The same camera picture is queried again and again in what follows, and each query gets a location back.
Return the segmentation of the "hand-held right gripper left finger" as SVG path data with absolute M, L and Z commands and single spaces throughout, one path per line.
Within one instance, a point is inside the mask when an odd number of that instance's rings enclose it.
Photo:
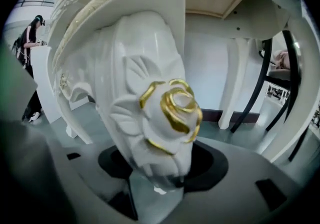
M 52 141 L 49 146 L 75 224 L 138 224 L 132 168 L 111 141 L 68 148 Z

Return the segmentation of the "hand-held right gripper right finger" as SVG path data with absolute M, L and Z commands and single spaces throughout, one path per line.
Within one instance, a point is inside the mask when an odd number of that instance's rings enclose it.
M 162 224 L 260 224 L 299 186 L 252 151 L 220 142 L 195 143 L 184 197 Z

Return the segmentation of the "white dressing table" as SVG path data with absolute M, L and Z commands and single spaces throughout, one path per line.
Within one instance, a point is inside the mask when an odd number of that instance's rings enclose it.
M 185 80 L 200 67 L 187 60 L 187 33 L 210 33 L 227 43 L 228 71 L 220 103 L 219 128 L 226 129 L 238 103 L 245 80 L 249 39 L 267 40 L 283 30 L 291 32 L 303 77 L 298 107 L 312 118 L 320 100 L 320 35 L 303 0 L 185 0 L 183 64 Z

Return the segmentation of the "cream upholstered stool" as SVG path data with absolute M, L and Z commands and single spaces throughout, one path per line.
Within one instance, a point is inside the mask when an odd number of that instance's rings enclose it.
M 91 0 L 69 23 L 52 61 L 66 123 L 86 96 L 131 166 L 165 191 L 183 185 L 203 114 L 183 63 L 186 0 Z

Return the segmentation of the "grey chair with black legs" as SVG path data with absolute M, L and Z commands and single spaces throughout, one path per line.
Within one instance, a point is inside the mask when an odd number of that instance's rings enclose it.
M 289 57 L 289 69 L 274 69 L 269 71 L 273 46 L 272 38 L 262 41 L 249 39 L 248 50 L 250 54 L 253 53 L 254 55 L 260 55 L 261 52 L 264 51 L 264 54 L 261 55 L 263 59 L 262 66 L 256 86 L 249 99 L 249 102 L 247 103 L 240 117 L 231 128 L 231 132 L 234 133 L 242 124 L 243 120 L 247 117 L 253 105 L 255 104 L 262 90 L 264 82 L 269 82 L 273 85 L 277 85 L 283 89 L 289 90 L 289 97 L 287 101 L 282 106 L 277 116 L 265 129 L 266 131 L 270 131 L 281 118 L 281 116 L 284 113 L 286 114 L 284 126 L 280 132 L 280 135 L 276 137 L 271 142 L 271 144 L 269 144 L 269 146 L 262 152 L 262 156 L 268 159 L 270 162 L 275 162 L 294 143 L 297 143 L 293 152 L 289 156 L 289 160 L 291 161 L 294 158 L 304 140 L 305 131 L 307 129 L 307 122 L 310 120 L 306 112 L 307 110 L 296 105 L 296 103 L 301 100 L 299 90 L 303 74 L 301 73 L 301 68 L 299 67 L 297 51 L 295 49 L 295 46 L 293 45 L 293 36 L 288 30 L 283 30 L 282 35 L 286 44 L 286 52 L 288 53 Z

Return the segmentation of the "person's white printed shirt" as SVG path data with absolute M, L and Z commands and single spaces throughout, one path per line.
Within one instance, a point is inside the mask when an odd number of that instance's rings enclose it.
M 0 122 L 20 121 L 37 84 L 4 42 L 0 42 Z

